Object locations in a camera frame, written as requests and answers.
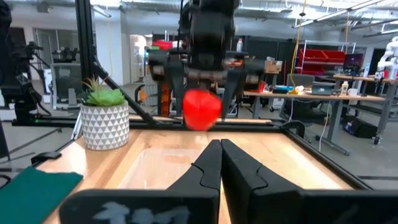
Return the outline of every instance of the green towel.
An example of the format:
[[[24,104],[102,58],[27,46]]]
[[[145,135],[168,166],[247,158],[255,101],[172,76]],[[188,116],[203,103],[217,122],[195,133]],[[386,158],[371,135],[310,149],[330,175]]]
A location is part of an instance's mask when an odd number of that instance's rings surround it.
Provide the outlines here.
[[[28,167],[0,190],[0,223],[42,223],[82,178]]]

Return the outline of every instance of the white planter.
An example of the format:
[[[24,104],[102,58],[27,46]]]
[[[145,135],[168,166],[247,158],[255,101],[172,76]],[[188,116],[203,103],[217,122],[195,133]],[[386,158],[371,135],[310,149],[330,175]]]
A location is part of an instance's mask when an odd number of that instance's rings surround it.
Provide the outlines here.
[[[129,140],[129,107],[119,106],[80,108],[85,146],[93,150],[116,149]]]

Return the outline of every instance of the desk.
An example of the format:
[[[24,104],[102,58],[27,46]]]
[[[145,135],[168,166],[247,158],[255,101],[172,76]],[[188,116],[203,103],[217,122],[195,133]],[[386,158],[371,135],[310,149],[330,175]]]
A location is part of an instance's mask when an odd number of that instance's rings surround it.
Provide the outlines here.
[[[342,80],[343,81],[356,81],[356,80],[363,81],[364,86],[363,86],[362,94],[365,93],[367,82],[375,81],[375,79],[371,78],[371,77],[352,77],[352,76],[347,76],[347,75],[334,75],[333,78],[336,79],[336,86],[340,86],[340,83]],[[360,101],[358,102],[357,105],[352,105],[352,106],[348,105],[347,106],[347,107],[357,110],[357,111],[367,112],[367,113],[371,113],[376,116],[380,116],[379,124],[377,126],[376,137],[374,139],[375,144],[379,144],[380,138],[383,135],[383,132],[386,128],[387,122],[398,122],[398,119],[396,118],[397,113],[394,113],[393,116],[390,116],[390,110],[392,108],[393,99],[394,99],[394,96],[397,91],[398,80],[396,80],[396,79],[392,80],[392,79],[385,78],[382,80],[382,83],[388,84],[389,88],[387,89],[386,97],[383,98],[384,104],[382,107],[381,114],[380,113],[372,113],[368,110],[361,109],[362,107],[361,107]]]
[[[130,130],[130,141],[119,149],[92,151],[82,146],[80,138],[61,151],[61,158],[37,168],[83,175],[73,192],[92,188],[166,189],[188,170],[212,139],[223,138],[304,189],[352,189],[282,133]],[[58,209],[44,223],[59,223]],[[220,224],[230,223],[221,187]]]
[[[327,143],[333,149],[344,153],[344,155],[348,156],[349,151],[339,147],[334,143],[334,135],[337,132],[337,128],[340,125],[340,116],[341,110],[343,108],[342,101],[343,100],[358,100],[358,101],[384,101],[384,98],[378,96],[322,96],[322,95],[310,95],[306,93],[299,93],[298,95],[290,95],[290,94],[281,94],[281,93],[272,93],[269,91],[263,91],[262,93],[254,93],[245,91],[244,95],[256,96],[256,100],[253,104],[253,118],[257,119],[259,117],[260,111],[260,97],[267,98],[296,98],[296,99],[308,99],[308,100],[323,100],[323,101],[333,101],[332,114],[330,120],[330,127],[325,139],[322,139],[323,142]]]

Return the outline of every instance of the white bottle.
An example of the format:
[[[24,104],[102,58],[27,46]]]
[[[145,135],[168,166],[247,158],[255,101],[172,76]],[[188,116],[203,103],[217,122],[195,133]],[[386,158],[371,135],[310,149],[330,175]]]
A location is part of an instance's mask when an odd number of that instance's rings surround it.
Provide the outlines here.
[[[348,82],[344,81],[344,83],[341,85],[340,94],[347,95],[347,91],[348,91]]]
[[[236,51],[242,52],[242,47],[243,47],[243,41],[242,38],[239,38],[238,43],[236,44]]]

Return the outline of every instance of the cup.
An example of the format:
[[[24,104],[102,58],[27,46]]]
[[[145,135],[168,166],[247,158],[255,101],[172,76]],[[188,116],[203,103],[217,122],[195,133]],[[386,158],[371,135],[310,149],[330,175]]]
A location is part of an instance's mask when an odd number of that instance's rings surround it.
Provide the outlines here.
[[[347,93],[349,96],[356,96],[358,95],[358,89],[350,88]]]

